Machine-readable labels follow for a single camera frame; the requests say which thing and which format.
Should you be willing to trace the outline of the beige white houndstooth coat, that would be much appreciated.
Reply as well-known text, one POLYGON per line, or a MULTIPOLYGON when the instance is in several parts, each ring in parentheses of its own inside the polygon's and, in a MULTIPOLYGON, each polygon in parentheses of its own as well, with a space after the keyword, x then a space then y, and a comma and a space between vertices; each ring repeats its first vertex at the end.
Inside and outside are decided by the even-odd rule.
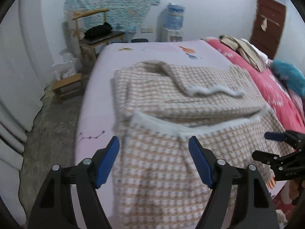
POLYGON ((245 168, 260 150, 287 155, 286 143, 267 141, 283 126, 249 73, 144 61, 114 74, 120 152, 113 168, 122 228, 195 225, 211 191, 188 150, 197 137, 230 165, 245 168))

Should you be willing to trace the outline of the beige and white clothes pile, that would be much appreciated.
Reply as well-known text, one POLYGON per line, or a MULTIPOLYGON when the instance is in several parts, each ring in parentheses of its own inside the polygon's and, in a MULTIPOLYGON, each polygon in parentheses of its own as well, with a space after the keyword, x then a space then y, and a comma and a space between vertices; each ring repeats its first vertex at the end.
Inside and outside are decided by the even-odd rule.
POLYGON ((227 34, 219 36, 219 40, 222 44, 239 53, 258 72, 263 72, 266 68, 270 67, 272 61, 268 56, 248 42, 248 40, 235 38, 227 34))

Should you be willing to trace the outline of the pink floral fleece blanket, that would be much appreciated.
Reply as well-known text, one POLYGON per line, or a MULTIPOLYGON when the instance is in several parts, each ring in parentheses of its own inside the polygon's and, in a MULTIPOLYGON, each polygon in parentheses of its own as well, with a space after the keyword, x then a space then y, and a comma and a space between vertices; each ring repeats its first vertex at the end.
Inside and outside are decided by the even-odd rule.
MULTIPOLYGON (((274 110, 285 130, 304 133, 304 117, 299 112, 299 106, 295 103, 295 100, 299 100, 300 98, 287 91, 270 69, 267 68, 263 72, 258 72, 238 53, 234 52, 225 44, 222 44, 217 38, 206 37, 204 41, 218 50, 234 65, 238 65, 248 71, 262 96, 274 110)), ((285 181, 275 181, 272 178, 268 181, 267 188, 274 198, 275 208, 282 210, 286 219, 289 219, 295 208, 289 196, 290 184, 285 181)))

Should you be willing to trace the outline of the teal fleece garment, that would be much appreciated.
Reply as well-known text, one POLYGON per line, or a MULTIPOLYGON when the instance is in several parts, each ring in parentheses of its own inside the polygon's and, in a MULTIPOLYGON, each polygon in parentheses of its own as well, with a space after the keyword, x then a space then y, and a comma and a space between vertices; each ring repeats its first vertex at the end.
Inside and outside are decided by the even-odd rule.
POLYGON ((300 97, 304 97, 304 75, 295 65, 274 60, 270 67, 287 88, 293 90, 300 97))

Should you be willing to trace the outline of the lilac printed bed sheet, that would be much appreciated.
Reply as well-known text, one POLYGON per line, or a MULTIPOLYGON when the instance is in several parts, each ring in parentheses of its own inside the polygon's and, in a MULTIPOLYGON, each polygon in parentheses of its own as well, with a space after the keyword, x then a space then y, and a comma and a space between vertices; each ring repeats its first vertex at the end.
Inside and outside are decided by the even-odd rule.
MULTIPOLYGON (((77 159, 93 155, 96 150, 105 147, 112 136, 117 136, 115 72, 153 60, 178 66, 218 69, 237 66, 204 40, 107 46, 99 56, 87 85, 76 137, 77 159)), ((113 169, 111 182, 98 195, 111 220, 122 228, 117 210, 113 169)))

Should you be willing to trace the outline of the small wooden stool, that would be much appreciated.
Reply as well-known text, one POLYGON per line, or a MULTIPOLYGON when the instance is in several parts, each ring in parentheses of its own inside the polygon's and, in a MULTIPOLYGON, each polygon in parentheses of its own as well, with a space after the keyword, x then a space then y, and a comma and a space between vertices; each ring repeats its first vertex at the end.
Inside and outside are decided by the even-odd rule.
POLYGON ((83 95, 85 84, 81 73, 55 81, 52 87, 54 93, 54 102, 62 104, 63 101, 75 96, 83 95))

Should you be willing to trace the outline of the dark red wooden door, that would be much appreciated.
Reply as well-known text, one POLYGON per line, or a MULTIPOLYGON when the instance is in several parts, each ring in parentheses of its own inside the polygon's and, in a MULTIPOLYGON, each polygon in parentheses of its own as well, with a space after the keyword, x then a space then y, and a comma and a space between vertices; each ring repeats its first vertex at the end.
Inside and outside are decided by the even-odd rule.
POLYGON ((285 25, 286 6, 275 0, 257 0, 250 43, 273 59, 285 25))

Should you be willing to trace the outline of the white curtain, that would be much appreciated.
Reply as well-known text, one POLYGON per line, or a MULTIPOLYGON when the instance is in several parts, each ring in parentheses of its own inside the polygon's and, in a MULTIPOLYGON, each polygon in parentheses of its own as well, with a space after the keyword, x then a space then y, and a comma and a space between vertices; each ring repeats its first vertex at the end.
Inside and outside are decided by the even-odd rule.
POLYGON ((24 144, 44 96, 25 42, 22 2, 15 0, 1 21, 1 199, 20 225, 26 222, 19 200, 24 144))

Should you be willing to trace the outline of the white plastic bags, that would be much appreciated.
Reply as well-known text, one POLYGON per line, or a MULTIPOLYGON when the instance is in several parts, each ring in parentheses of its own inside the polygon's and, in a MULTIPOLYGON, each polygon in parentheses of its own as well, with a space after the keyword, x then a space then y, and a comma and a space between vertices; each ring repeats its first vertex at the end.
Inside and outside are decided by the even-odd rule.
POLYGON ((52 66, 55 80, 59 81, 81 72, 82 64, 77 55, 68 49, 63 49, 60 55, 63 58, 62 62, 52 66))

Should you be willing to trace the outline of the white water dispenser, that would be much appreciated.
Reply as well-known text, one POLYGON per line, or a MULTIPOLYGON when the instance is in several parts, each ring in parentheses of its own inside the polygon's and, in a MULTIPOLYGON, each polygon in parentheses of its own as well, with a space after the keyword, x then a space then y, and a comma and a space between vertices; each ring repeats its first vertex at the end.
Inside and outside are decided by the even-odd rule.
POLYGON ((170 30, 168 28, 162 28, 157 34, 157 42, 182 42, 183 31, 182 30, 170 30))

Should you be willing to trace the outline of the black garment on chair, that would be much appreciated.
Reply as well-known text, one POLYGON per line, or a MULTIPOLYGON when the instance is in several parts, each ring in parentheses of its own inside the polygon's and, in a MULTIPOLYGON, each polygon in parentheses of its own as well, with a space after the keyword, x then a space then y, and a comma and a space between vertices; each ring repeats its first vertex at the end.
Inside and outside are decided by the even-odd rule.
POLYGON ((88 29, 85 32, 84 39, 92 41, 98 38, 102 38, 112 33, 112 30, 112 26, 109 23, 105 22, 101 25, 94 26, 93 28, 88 29))

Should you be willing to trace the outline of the black waste bin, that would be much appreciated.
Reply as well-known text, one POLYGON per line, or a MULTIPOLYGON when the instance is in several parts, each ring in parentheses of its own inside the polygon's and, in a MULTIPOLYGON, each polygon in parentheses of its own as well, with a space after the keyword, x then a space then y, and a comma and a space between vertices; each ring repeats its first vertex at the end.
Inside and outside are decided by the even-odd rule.
POLYGON ((146 38, 135 38, 131 40, 131 43, 143 43, 143 42, 149 42, 146 38))

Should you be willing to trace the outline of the wall power socket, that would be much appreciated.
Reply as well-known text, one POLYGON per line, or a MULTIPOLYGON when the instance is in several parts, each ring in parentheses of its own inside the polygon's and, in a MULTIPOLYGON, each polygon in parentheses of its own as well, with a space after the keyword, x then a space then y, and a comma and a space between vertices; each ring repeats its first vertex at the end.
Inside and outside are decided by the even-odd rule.
POLYGON ((142 27, 141 33, 153 33, 153 27, 142 27))

